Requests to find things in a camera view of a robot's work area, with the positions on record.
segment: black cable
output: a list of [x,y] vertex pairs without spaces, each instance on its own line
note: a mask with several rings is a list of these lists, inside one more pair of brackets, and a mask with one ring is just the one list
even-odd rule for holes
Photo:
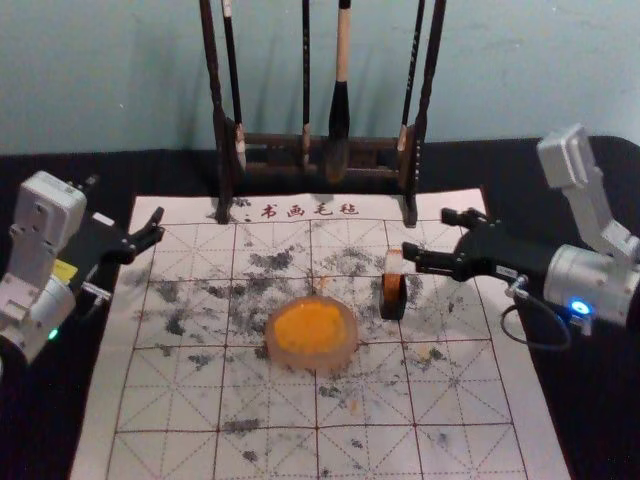
[[[569,349],[571,347],[571,332],[569,332],[569,328],[567,328],[562,318],[560,318],[560,316],[556,312],[554,312],[551,309],[551,307],[549,307],[546,303],[541,302],[540,300],[538,300],[535,297],[532,297],[531,295],[529,295],[526,299],[523,299],[523,301],[525,302],[524,305],[511,305],[504,312],[502,312],[502,315],[500,315],[500,327],[502,328],[502,331],[504,332],[504,334],[507,337],[509,337],[511,340],[514,340],[518,343],[521,343],[523,345],[526,345],[529,348],[533,348],[536,350],[546,350],[548,352],[562,352],[564,350]],[[560,327],[560,330],[562,330],[562,334],[564,336],[564,342],[563,343],[530,342],[529,340],[518,338],[515,335],[513,335],[511,332],[509,332],[506,326],[507,315],[509,315],[514,310],[518,310],[521,307],[537,308],[539,310],[542,310],[547,315],[551,316],[554,322]]]

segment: wall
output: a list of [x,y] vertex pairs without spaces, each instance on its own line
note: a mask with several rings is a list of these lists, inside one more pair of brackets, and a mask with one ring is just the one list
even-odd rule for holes
[[[234,2],[249,130],[300,130],[300,3]],[[223,53],[220,5],[212,4]],[[353,0],[354,135],[397,134],[416,4]],[[312,0],[314,133],[327,131],[336,7]],[[431,9],[428,0],[420,72]],[[637,0],[451,0],[428,138],[534,136],[581,121],[640,144],[639,16]],[[421,82],[418,75],[412,117]],[[197,0],[0,0],[0,152],[213,142]]]

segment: black table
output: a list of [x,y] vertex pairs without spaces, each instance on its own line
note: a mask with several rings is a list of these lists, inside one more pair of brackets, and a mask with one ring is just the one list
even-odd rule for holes
[[[556,246],[582,245],[564,197],[546,187],[535,144],[536,139],[428,144],[419,191],[482,186],[489,211],[513,235]],[[639,235],[640,148],[615,137],[594,137],[592,146],[614,215]],[[73,181],[97,173],[101,184],[92,193],[90,208],[122,226],[129,223],[135,195],[216,193],[211,152],[33,155],[0,157],[0,162],[2,271],[10,249],[4,232],[12,221],[18,186],[37,170]],[[348,187],[361,193],[366,185]],[[243,193],[321,190],[330,189],[322,182],[253,179]],[[115,269],[105,269],[99,282],[110,287],[115,274]],[[541,318],[523,317],[528,331],[544,333]],[[68,476],[105,320],[102,313],[66,322],[19,384],[0,387],[0,478]],[[533,352],[533,359],[573,476],[640,478],[640,339],[598,325],[592,338],[577,337],[571,351]]]

